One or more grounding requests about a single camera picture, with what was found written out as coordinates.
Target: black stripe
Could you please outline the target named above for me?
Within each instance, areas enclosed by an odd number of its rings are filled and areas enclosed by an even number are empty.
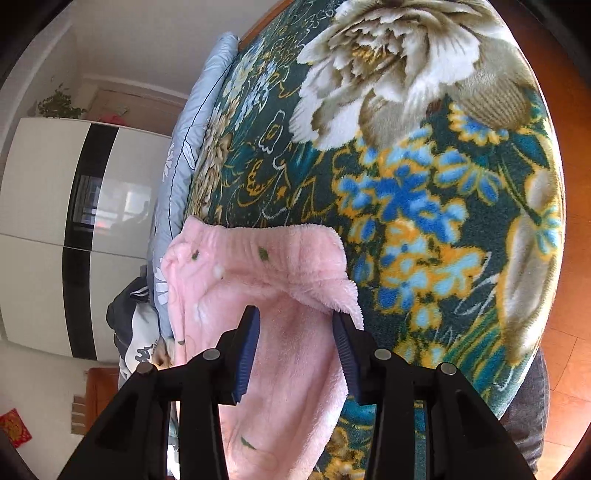
[[[90,314],[90,250],[100,187],[118,130],[91,124],[70,191],[61,273],[66,328],[76,358],[96,360]]]
[[[90,316],[90,251],[64,247],[61,274],[66,328],[72,356],[96,360]]]
[[[91,124],[78,165],[68,203],[64,246],[92,249],[95,213],[100,186],[105,176],[109,155],[119,128],[110,125]]]

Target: metal screw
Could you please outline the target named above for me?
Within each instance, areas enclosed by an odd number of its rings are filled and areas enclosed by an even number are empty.
[[[137,367],[135,367],[135,371],[140,375],[149,374],[154,366],[150,362],[140,362]]]
[[[441,368],[441,371],[446,375],[453,375],[457,372],[456,366],[452,364],[445,363],[441,364],[439,367]]]
[[[215,348],[208,348],[203,352],[203,358],[205,360],[217,360],[220,358],[220,350],[216,350]]]
[[[386,350],[385,348],[378,348],[374,352],[374,356],[378,360],[390,360],[392,358],[392,353],[390,352],[390,350]]]

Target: floral blanket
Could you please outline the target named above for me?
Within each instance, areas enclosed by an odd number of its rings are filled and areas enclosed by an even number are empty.
[[[556,290],[564,187],[485,0],[295,0],[235,60],[197,163],[188,215],[335,228],[380,347],[456,364],[505,411]],[[363,478],[374,414],[346,402],[311,478]]]

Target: wooden floor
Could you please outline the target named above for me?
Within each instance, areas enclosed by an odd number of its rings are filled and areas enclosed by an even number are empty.
[[[591,90],[558,42],[512,0],[493,0],[529,60],[550,108],[566,184],[566,249],[542,348],[550,418],[538,480],[550,480],[591,421]]]

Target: red object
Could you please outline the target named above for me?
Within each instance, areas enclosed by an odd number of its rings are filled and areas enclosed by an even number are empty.
[[[116,113],[105,113],[104,115],[101,115],[99,122],[103,122],[104,124],[122,125],[123,127],[129,126],[125,123],[125,120]]]
[[[4,430],[14,448],[20,447],[33,438],[22,422],[16,408],[0,417],[0,428]]]

